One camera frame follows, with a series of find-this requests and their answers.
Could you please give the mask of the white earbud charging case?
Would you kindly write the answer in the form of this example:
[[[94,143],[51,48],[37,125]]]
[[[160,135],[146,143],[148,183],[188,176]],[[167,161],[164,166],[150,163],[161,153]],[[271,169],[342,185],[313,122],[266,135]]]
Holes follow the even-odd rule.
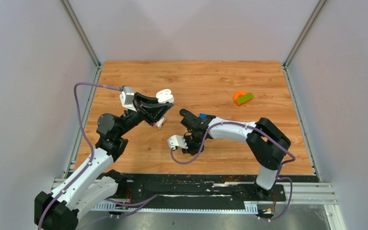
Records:
[[[163,89],[156,93],[156,98],[159,104],[174,103],[174,96],[170,89]]]

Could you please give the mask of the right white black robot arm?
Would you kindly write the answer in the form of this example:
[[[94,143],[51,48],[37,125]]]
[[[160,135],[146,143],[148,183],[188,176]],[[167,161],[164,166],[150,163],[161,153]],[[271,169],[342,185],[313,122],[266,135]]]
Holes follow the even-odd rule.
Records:
[[[184,154],[197,159],[204,150],[206,139],[229,139],[245,143],[260,164],[254,193],[257,198],[267,200],[273,195],[273,186],[281,172],[285,156],[290,161],[296,158],[289,152],[290,139],[267,118],[257,122],[236,122],[214,115],[196,116],[186,109],[180,110],[181,124],[187,129],[182,136],[172,136],[168,140],[171,151],[181,148]]]

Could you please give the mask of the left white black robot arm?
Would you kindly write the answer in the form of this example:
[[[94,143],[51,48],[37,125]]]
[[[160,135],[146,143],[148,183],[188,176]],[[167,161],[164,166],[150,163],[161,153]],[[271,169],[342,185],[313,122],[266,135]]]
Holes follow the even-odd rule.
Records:
[[[143,121],[150,126],[158,123],[173,107],[174,97],[171,90],[165,89],[155,97],[122,92],[120,100],[126,108],[121,116],[105,113],[98,118],[100,138],[91,147],[90,156],[60,186],[36,196],[34,221],[38,229],[74,230],[98,203],[127,194],[127,178],[115,170],[105,173],[97,184],[93,182],[123,154],[128,144],[123,135]]]

